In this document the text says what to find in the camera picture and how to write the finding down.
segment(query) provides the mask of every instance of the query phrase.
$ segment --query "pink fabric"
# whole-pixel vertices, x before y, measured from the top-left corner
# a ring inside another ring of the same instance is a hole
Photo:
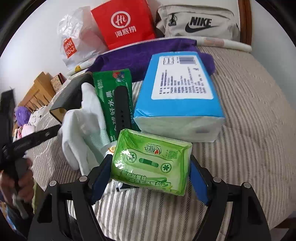
[[[17,130],[17,139],[22,138],[22,126]]]
[[[25,137],[27,135],[32,134],[33,132],[36,131],[36,127],[35,126],[31,126],[29,124],[24,124],[22,127],[22,137]]]

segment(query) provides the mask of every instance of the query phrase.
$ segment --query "green wet wipes pack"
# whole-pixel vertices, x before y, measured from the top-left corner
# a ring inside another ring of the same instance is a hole
[[[100,100],[102,110],[104,112],[107,133],[110,138],[110,141],[113,142],[117,140],[114,107],[114,90],[117,86],[123,85],[128,89],[132,129],[139,130],[137,124],[133,120],[133,105],[131,101],[132,78],[129,69],[94,72],[93,78],[96,94]]]
[[[124,129],[113,155],[111,178],[183,196],[191,150],[189,142]]]

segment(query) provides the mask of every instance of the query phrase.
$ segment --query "screw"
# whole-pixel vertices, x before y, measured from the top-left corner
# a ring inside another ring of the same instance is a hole
[[[249,183],[244,183],[244,187],[245,187],[245,188],[250,188],[250,187],[251,187],[251,184],[249,184]]]
[[[85,182],[86,180],[87,180],[87,176],[81,176],[79,178],[79,181],[81,181],[81,182]]]
[[[55,186],[56,184],[57,184],[57,181],[55,181],[55,180],[53,180],[53,181],[51,181],[51,182],[49,183],[49,185],[50,185],[51,187]]]
[[[216,183],[220,183],[221,182],[221,178],[219,178],[219,177],[214,177],[213,180]]]

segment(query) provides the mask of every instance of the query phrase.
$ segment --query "haidilao logo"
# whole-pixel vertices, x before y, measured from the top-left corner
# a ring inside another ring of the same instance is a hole
[[[145,146],[145,150],[147,152],[150,152],[150,153],[153,153],[153,154],[157,154],[157,155],[159,155],[161,153],[161,148],[160,147],[155,146],[155,145],[150,145],[150,144],[147,144]]]
[[[131,22],[130,15],[125,11],[118,11],[111,17],[111,24],[116,28],[125,28]]]

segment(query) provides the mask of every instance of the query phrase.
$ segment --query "hand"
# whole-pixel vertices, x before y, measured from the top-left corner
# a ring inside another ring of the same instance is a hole
[[[27,164],[29,167],[32,166],[32,162],[30,159],[27,159]],[[20,186],[20,191],[18,192],[18,196],[23,199],[25,202],[30,202],[34,196],[34,181],[33,181],[33,172],[31,170],[27,170],[25,175],[19,179],[18,185]],[[12,194],[11,188],[14,188],[15,182],[11,179],[6,173],[3,171],[0,173],[0,190],[3,194],[5,202],[10,206],[12,204]]]

